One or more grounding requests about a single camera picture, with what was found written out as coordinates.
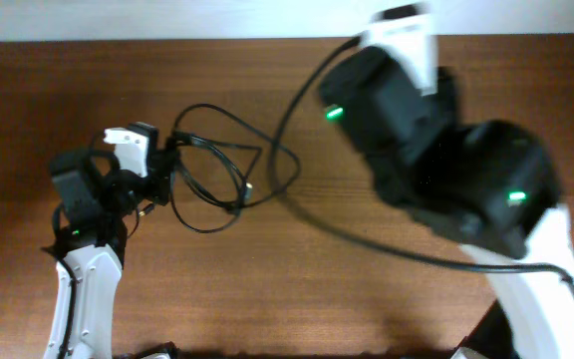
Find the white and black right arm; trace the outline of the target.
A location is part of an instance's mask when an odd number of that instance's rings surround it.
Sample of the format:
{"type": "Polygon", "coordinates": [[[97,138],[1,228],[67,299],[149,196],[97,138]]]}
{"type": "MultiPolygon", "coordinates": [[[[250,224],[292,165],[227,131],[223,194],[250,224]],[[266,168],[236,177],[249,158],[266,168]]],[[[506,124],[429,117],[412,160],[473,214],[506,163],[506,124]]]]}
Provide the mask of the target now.
{"type": "Polygon", "coordinates": [[[574,358],[574,248],[569,208],[543,144],[504,120],[466,124],[454,76],[423,94],[408,68],[370,46],[321,81],[326,114],[364,159],[378,198],[483,274],[495,300],[458,358],[574,358]]]}

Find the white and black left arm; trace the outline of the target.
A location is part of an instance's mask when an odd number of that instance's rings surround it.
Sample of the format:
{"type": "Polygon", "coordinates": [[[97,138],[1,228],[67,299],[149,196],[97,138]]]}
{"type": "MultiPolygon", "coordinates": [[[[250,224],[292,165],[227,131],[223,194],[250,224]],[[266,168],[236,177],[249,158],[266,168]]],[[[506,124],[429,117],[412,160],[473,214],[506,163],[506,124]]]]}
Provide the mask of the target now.
{"type": "Polygon", "coordinates": [[[52,216],[58,293],[47,358],[110,358],[114,305],[132,231],[125,217],[143,200],[165,205],[178,157],[171,146],[121,141],[113,150],[79,148],[54,157],[49,170],[61,199],[52,216]]]}

